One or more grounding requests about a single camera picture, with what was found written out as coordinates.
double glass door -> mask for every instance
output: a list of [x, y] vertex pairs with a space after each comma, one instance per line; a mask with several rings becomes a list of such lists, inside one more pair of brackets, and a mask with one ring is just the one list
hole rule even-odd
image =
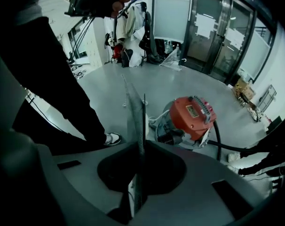
[[226, 82], [236, 70], [252, 20], [253, 11], [238, 0], [193, 0], [183, 65]]

